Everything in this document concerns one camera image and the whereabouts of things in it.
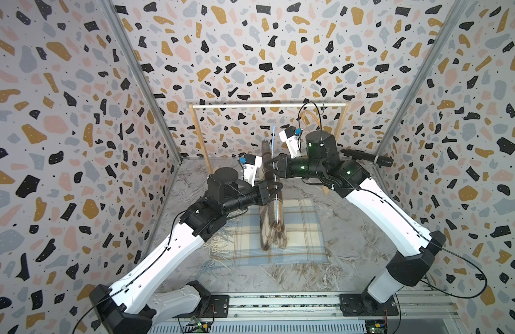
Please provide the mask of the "brown plaid scarf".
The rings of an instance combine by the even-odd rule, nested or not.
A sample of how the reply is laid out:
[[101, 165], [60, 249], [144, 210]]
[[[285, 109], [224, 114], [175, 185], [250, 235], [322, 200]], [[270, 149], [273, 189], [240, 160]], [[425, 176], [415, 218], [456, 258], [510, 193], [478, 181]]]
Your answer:
[[[265, 163], [273, 158], [273, 151], [269, 141], [263, 140], [261, 143], [261, 154], [263, 164], [260, 170], [261, 177], [265, 181], [278, 182], [278, 178], [270, 167]], [[260, 209], [260, 244], [263, 251], [269, 251], [276, 245], [280, 249], [287, 247], [287, 233], [284, 224], [283, 198], [282, 191], [278, 190], [267, 206]]]

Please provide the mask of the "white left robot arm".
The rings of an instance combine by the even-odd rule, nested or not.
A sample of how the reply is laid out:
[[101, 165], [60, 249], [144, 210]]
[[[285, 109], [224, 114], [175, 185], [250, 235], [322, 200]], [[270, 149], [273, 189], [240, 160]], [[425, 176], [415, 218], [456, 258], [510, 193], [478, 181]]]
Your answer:
[[173, 292], [157, 288], [178, 266], [228, 222], [231, 213], [268, 205], [282, 189], [274, 180], [249, 184], [233, 168], [209, 175], [203, 196], [178, 214], [170, 234], [135, 269], [110, 286], [98, 285], [89, 295], [108, 333], [148, 333], [174, 317], [214, 317], [211, 293], [198, 281]]

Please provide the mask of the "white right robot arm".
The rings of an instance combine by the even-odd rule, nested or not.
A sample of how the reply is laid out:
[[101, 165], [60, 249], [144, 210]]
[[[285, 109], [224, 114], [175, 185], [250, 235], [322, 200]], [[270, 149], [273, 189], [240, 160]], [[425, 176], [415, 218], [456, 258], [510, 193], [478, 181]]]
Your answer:
[[391, 240], [396, 254], [361, 293], [366, 311], [377, 309], [405, 286], [414, 287], [430, 270], [446, 237], [431, 232], [410, 218], [378, 186], [360, 161], [377, 166], [391, 166], [389, 157], [360, 150], [341, 149], [335, 137], [322, 130], [307, 134], [306, 154], [300, 151], [301, 129], [288, 127], [279, 133], [288, 154], [279, 154], [266, 162], [274, 174], [283, 179], [316, 179], [363, 211]]

